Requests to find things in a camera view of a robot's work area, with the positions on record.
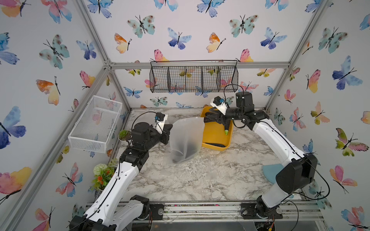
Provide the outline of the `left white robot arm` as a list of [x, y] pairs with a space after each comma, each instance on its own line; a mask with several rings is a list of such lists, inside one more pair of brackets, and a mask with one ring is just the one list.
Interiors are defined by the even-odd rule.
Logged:
[[150, 220], [148, 198], [135, 195], [120, 211], [117, 207], [128, 186], [139, 174], [149, 158], [149, 150], [158, 143], [168, 144], [172, 124], [160, 123], [153, 127], [137, 123], [131, 132], [131, 143], [119, 158], [119, 165], [103, 192], [83, 216], [74, 216], [71, 231], [120, 231], [134, 220]]

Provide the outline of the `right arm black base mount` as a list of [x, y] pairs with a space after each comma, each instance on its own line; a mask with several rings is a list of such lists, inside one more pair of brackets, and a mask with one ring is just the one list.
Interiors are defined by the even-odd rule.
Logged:
[[240, 215], [243, 219], [283, 219], [279, 206], [268, 208], [260, 203], [241, 203]]

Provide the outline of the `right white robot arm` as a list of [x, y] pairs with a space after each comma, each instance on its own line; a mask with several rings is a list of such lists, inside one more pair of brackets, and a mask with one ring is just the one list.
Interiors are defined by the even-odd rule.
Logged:
[[276, 175], [276, 183], [257, 199], [257, 208], [266, 213], [279, 206], [298, 189], [313, 183], [314, 176], [319, 174], [318, 159], [314, 154], [305, 154], [294, 146], [278, 130], [266, 112], [256, 110], [250, 92], [236, 93], [236, 103], [237, 106], [231, 108], [224, 98], [214, 97], [204, 121], [225, 126], [239, 120], [244, 127], [259, 135], [278, 157], [283, 169]]

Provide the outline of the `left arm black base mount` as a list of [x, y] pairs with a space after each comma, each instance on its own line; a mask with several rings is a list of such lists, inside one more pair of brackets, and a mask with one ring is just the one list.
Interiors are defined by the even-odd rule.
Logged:
[[133, 196], [130, 201], [136, 200], [143, 205], [142, 212], [137, 218], [138, 220], [162, 220], [164, 215], [164, 204], [152, 203], [146, 197], [139, 195]]

